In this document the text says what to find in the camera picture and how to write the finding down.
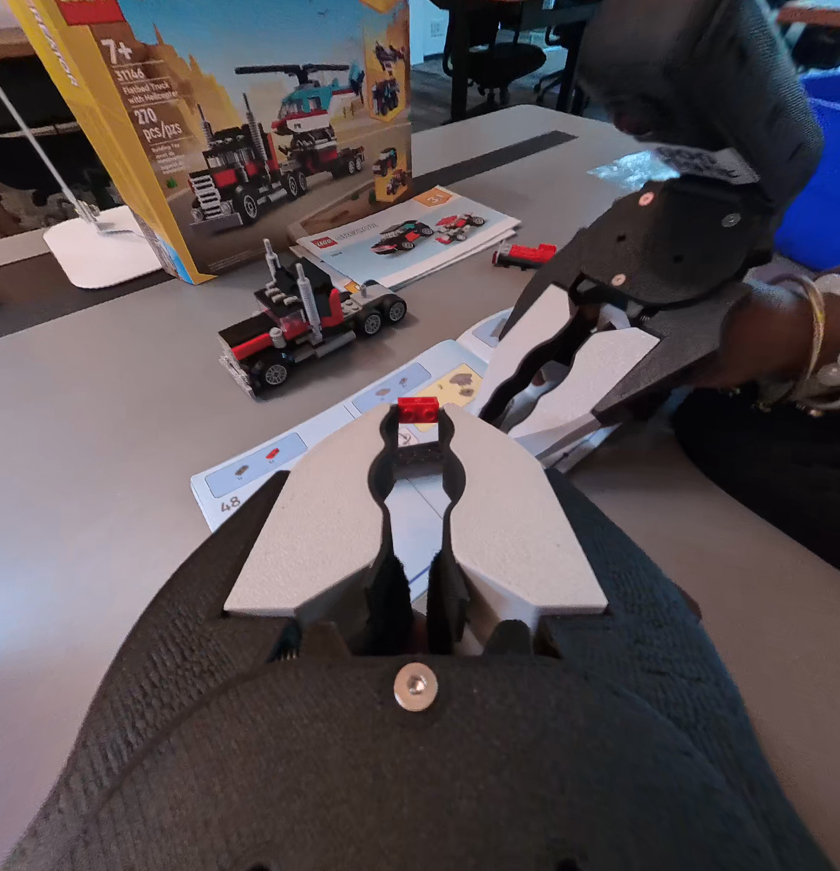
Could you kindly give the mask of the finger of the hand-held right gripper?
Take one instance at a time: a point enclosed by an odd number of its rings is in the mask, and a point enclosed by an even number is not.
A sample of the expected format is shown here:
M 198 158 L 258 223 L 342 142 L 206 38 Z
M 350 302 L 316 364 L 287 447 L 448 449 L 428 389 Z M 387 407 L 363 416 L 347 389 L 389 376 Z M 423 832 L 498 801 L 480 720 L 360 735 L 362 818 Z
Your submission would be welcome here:
M 538 401 L 564 379 L 558 356 L 570 362 L 565 344 L 581 344 L 596 327 L 599 304 L 575 302 L 568 292 L 549 285 L 501 333 L 477 398 L 481 419 L 528 416 Z
M 595 333 L 575 355 L 568 374 L 540 396 L 509 437 L 546 462 L 600 429 L 594 408 L 660 339 L 640 328 Z

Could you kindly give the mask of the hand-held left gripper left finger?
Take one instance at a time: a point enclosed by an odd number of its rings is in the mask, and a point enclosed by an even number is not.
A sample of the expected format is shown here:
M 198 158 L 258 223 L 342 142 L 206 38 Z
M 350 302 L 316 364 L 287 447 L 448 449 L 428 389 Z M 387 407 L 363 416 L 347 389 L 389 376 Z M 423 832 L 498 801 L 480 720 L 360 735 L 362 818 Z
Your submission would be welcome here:
M 226 611 L 335 623 L 349 648 L 395 654 L 414 616 L 386 499 L 399 409 L 374 407 L 293 466 L 226 599 Z

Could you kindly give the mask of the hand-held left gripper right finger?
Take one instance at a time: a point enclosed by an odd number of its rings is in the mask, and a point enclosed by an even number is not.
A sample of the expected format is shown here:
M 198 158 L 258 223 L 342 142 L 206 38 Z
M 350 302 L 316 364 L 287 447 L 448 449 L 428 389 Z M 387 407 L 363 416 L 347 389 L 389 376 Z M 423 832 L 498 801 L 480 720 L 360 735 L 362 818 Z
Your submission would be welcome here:
M 430 652 L 452 654 L 465 633 L 483 647 L 517 622 L 603 614 L 609 601 L 542 464 L 457 406 L 438 416 L 448 505 L 427 590 Z

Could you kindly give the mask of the grey red lego assembly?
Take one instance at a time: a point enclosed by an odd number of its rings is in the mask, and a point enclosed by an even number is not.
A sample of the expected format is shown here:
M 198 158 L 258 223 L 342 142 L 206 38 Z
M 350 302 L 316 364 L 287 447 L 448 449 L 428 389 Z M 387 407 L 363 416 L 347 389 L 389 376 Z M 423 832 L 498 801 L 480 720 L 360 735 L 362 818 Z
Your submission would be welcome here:
M 494 267 L 516 267 L 523 271 L 536 270 L 552 260 L 556 253 L 556 245 L 503 244 L 493 253 L 492 264 Z

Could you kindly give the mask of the long black lego plate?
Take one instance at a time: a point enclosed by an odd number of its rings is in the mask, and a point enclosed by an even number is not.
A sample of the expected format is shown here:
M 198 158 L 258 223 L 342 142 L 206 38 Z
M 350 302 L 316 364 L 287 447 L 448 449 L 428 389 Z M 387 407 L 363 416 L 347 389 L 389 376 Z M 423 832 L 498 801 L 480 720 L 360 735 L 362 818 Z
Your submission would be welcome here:
M 438 474 L 442 470 L 443 454 L 438 441 L 399 445 L 393 464 L 399 474 Z

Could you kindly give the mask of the large blue plastic bin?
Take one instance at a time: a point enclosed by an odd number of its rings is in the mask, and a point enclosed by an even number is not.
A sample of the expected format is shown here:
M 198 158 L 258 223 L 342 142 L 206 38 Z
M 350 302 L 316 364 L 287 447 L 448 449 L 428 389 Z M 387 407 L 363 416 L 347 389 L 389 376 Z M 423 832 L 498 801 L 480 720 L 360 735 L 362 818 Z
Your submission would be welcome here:
M 824 136 L 819 166 L 789 207 L 775 244 L 785 257 L 815 272 L 840 266 L 840 69 L 802 80 Z

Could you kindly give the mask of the open lego instruction booklet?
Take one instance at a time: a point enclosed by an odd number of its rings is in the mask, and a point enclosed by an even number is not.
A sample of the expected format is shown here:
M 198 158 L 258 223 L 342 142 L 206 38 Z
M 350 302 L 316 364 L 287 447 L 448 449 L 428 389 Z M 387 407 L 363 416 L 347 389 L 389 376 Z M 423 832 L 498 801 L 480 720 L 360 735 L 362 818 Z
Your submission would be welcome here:
M 491 354 L 511 314 L 495 313 L 456 340 L 437 343 L 413 360 L 320 414 L 191 478 L 210 531 L 216 531 L 276 472 L 289 471 L 315 445 L 380 404 L 405 397 L 434 397 L 467 409 L 481 386 Z M 412 601 L 424 608 L 432 558 L 440 546 L 446 496 L 432 472 L 402 473 L 387 499 L 393 512 L 393 545 L 403 563 Z

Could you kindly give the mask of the black red lego truck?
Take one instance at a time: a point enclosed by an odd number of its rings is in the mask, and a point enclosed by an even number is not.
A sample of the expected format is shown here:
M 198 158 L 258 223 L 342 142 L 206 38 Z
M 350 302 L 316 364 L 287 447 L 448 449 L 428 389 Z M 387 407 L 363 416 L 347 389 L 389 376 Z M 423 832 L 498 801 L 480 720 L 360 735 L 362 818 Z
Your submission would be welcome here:
M 284 262 L 263 240 L 270 278 L 255 291 L 260 310 L 218 332 L 219 361 L 251 397 L 283 386 L 296 366 L 368 338 L 408 313 L 406 301 L 371 281 L 352 293 L 308 258 Z

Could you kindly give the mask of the lego set box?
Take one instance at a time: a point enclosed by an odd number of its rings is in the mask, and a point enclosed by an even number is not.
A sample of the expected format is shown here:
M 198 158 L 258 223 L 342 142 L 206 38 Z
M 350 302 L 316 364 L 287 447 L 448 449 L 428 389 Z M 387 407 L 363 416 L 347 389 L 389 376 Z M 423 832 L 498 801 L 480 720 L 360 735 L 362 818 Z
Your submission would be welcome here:
M 177 278 L 414 195 L 408 2 L 7 5 Z

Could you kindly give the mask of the person's right hand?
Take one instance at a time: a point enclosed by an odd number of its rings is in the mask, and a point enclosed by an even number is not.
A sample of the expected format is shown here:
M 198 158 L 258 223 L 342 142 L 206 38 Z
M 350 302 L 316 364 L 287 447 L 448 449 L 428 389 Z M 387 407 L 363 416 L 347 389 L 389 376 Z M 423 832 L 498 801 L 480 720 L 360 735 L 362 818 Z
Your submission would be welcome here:
M 795 382 L 810 361 L 814 312 L 802 290 L 760 285 L 730 311 L 720 348 L 692 387 L 733 389 Z

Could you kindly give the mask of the clear plastic bag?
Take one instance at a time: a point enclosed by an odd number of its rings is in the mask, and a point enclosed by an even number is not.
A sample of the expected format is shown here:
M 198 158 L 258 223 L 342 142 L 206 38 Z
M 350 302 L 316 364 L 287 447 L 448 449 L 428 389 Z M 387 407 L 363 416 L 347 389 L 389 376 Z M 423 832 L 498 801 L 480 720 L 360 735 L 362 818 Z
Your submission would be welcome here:
M 679 178 L 679 173 L 668 166 L 654 150 L 625 155 L 606 165 L 588 170 L 588 175 L 626 192 L 638 191 L 650 182 Z

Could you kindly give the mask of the car cover instruction booklet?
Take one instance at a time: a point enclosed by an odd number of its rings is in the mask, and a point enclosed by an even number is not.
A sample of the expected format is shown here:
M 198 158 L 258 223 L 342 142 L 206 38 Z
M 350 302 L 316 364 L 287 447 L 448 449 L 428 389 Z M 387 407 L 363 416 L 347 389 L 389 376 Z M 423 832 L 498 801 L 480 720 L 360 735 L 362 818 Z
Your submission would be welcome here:
M 357 285 L 375 281 L 399 289 L 508 240 L 520 226 L 512 216 L 435 186 L 297 244 Z

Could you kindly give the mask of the black quilted wrist pad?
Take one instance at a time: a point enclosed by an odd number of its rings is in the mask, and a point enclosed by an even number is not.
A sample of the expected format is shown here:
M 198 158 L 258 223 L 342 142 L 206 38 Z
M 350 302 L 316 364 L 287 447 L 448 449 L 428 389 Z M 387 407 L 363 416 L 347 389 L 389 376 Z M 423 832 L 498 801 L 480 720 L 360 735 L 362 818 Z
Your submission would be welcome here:
M 672 418 L 687 458 L 738 503 L 840 571 L 840 412 L 759 408 L 759 389 L 694 389 Z

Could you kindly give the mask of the black office chair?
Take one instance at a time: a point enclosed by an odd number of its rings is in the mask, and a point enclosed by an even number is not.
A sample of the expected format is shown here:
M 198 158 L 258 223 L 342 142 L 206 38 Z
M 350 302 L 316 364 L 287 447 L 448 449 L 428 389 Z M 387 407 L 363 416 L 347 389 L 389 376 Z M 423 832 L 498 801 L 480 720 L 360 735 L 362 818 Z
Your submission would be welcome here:
M 514 81 L 539 70 L 545 52 L 520 42 L 524 2 L 434 1 L 447 12 L 442 70 L 451 81 L 450 118 L 469 116 L 469 86 L 474 85 L 492 110 L 507 105 Z

